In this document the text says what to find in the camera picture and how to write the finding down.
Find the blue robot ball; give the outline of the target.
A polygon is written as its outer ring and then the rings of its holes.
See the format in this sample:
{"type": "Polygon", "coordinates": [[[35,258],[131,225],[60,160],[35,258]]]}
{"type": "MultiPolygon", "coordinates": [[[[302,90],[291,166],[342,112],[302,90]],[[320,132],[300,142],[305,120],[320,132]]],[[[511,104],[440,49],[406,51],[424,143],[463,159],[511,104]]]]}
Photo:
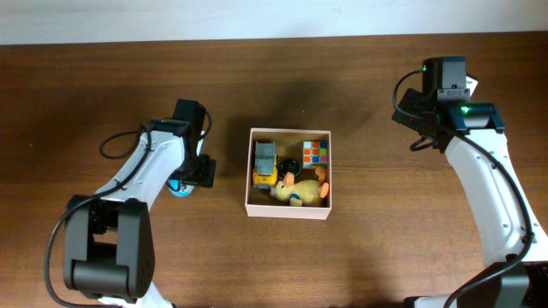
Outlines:
{"type": "Polygon", "coordinates": [[[167,180],[166,186],[169,188],[169,191],[178,198],[187,197],[194,190],[194,186],[186,185],[180,180],[175,180],[175,179],[167,180]]]}

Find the yellow grey toy dump truck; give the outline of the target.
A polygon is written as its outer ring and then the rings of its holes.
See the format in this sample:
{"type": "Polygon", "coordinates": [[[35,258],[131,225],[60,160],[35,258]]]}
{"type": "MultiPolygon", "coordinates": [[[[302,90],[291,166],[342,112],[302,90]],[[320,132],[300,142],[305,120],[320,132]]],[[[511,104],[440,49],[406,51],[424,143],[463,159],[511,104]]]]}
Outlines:
{"type": "Polygon", "coordinates": [[[275,142],[256,142],[253,187],[270,189],[277,184],[277,148],[275,142]]]}

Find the black round toy wheel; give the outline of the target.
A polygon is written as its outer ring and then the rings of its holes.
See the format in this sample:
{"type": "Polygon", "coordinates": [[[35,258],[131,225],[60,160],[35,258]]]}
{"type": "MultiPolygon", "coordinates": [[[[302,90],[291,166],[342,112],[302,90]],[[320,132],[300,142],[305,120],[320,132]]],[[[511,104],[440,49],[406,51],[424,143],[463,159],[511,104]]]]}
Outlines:
{"type": "Polygon", "coordinates": [[[282,177],[284,177],[287,173],[297,176],[301,172],[301,165],[294,158],[286,158],[278,164],[278,169],[282,177]]]}

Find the yellow plush bunny toy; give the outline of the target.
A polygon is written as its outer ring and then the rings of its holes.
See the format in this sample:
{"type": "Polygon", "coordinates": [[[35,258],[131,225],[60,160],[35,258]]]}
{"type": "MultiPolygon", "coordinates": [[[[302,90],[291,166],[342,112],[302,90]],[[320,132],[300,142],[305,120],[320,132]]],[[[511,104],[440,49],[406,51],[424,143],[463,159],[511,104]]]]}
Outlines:
{"type": "Polygon", "coordinates": [[[272,189],[271,196],[293,207],[319,207],[330,192],[326,181],[327,169],[315,169],[317,180],[295,181],[295,175],[288,172],[272,189]]]}

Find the multicoloured puzzle cube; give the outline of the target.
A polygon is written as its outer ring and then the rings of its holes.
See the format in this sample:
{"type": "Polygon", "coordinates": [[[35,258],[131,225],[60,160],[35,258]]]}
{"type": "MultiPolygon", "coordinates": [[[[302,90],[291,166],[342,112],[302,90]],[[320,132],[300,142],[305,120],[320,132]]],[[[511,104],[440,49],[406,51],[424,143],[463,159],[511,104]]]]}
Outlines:
{"type": "Polygon", "coordinates": [[[328,150],[327,141],[304,141],[302,147],[302,168],[326,168],[329,164],[328,150]]]}

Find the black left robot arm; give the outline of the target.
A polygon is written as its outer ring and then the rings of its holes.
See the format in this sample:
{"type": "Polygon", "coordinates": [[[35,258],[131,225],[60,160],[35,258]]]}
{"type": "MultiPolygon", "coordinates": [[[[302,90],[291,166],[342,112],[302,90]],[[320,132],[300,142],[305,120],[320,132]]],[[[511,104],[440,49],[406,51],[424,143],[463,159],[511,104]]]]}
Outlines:
{"type": "Polygon", "coordinates": [[[135,131],[125,164],[91,196],[75,195],[56,231],[64,232],[63,282],[95,307],[170,307],[152,279],[150,211],[163,188],[177,197],[210,188],[216,163],[201,151],[212,119],[195,100],[135,131]]]}

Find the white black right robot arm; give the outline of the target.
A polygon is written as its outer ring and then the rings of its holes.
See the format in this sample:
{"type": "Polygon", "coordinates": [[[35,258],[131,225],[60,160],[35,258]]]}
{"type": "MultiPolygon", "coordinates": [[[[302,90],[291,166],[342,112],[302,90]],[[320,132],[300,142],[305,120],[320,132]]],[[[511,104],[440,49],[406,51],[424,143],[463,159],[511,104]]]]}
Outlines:
{"type": "Polygon", "coordinates": [[[438,149],[456,172],[479,230],[484,269],[455,291],[407,307],[545,307],[547,234],[513,169],[494,104],[473,102],[477,80],[463,56],[424,60],[422,88],[394,96],[393,121],[420,135],[411,151],[438,149]]]}

